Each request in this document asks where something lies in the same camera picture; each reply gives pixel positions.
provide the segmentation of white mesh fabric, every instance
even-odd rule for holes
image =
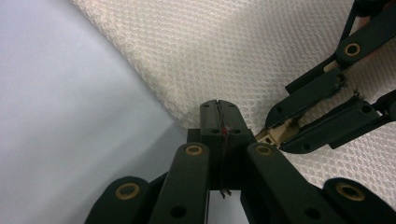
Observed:
[[[330,56],[352,1],[72,0],[139,72],[185,128],[198,106],[237,104],[254,133],[284,87]],[[396,87],[396,42],[347,72],[349,86],[321,103],[312,120],[352,96],[373,103]],[[396,126],[392,123],[336,150],[286,156],[315,185],[355,179],[396,207]]]

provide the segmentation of circular hole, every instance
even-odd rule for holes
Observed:
[[[271,155],[272,153],[272,149],[266,146],[258,146],[255,147],[254,149],[256,149],[257,152],[259,152],[260,154],[264,155],[264,156],[268,156]]]
[[[304,212],[308,217],[314,220],[320,219],[320,212],[315,208],[308,207],[304,210]]]
[[[237,130],[237,129],[233,129],[233,130],[231,130],[231,133],[241,133],[241,131]]]
[[[354,197],[354,198],[359,196],[359,193],[356,190],[352,189],[352,188],[343,188],[343,191],[344,191],[345,194],[347,194],[347,195],[349,195],[351,197]]]
[[[190,147],[189,152],[196,153],[199,151],[198,147]]]
[[[198,146],[189,146],[186,147],[186,153],[191,155],[191,156],[196,156],[199,155],[203,152],[201,147]]]
[[[361,190],[353,187],[347,183],[338,183],[335,188],[337,189],[338,193],[342,196],[348,198],[349,200],[355,202],[361,202],[364,200],[365,196]]]
[[[348,44],[346,45],[346,47],[344,48],[344,53],[347,56],[356,56],[361,52],[361,46],[359,46],[356,43],[352,43],[352,44]]]
[[[338,74],[337,76],[335,76],[337,82],[343,82],[346,80],[346,77],[344,77],[344,75],[342,74]]]
[[[351,46],[349,46],[349,48],[347,48],[346,52],[348,54],[354,54],[354,53],[358,52],[358,47],[356,47],[355,45],[351,45]]]
[[[272,141],[269,138],[265,138],[265,142],[268,143],[268,144],[272,144]]]
[[[140,188],[136,183],[126,183],[116,189],[116,197],[120,200],[129,200],[134,198],[139,191]]]
[[[187,209],[184,206],[176,206],[171,210],[171,216],[175,218],[181,218],[186,216]]]
[[[368,105],[365,105],[364,107],[361,108],[361,111],[363,113],[369,113],[371,111],[371,107]]]
[[[134,186],[132,186],[132,185],[131,186],[126,186],[126,187],[120,189],[120,193],[122,195],[132,194],[132,193],[134,193],[134,190],[135,190]]]
[[[309,149],[311,149],[311,146],[308,144],[303,144],[303,150],[308,151]]]

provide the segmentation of white cloth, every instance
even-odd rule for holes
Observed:
[[[72,0],[139,72],[184,128],[196,128],[198,106],[237,104],[257,133],[284,87],[330,56],[352,1]],[[317,119],[358,86],[373,103],[396,87],[396,42],[347,72],[349,86],[314,108]],[[315,185],[355,179],[396,207],[395,124],[336,150],[288,159]]]

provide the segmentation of gray surface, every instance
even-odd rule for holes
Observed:
[[[169,168],[184,131],[72,3],[3,0],[0,31],[0,223],[82,223]]]

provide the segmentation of textured fabric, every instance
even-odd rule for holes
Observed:
[[[330,56],[352,1],[72,0],[139,72],[185,128],[211,99],[237,104],[254,133],[284,87]],[[343,103],[358,87],[373,103],[396,87],[396,42],[347,71],[348,87],[304,122]],[[396,126],[389,124],[336,150],[286,156],[321,187],[355,179],[396,207]]]

